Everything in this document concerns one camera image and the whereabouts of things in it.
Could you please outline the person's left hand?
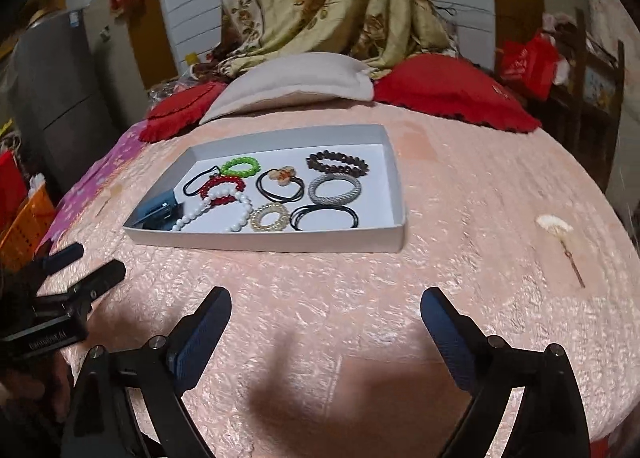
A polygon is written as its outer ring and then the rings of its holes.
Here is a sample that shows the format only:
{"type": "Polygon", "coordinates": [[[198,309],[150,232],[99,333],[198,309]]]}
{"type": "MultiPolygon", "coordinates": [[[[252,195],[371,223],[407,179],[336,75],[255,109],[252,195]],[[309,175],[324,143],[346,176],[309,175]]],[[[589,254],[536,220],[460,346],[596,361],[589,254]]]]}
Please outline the person's left hand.
{"type": "Polygon", "coordinates": [[[61,352],[26,360],[18,369],[1,371],[1,408],[20,400],[45,398],[53,409],[55,420],[62,422],[70,411],[73,374],[61,352]]]}

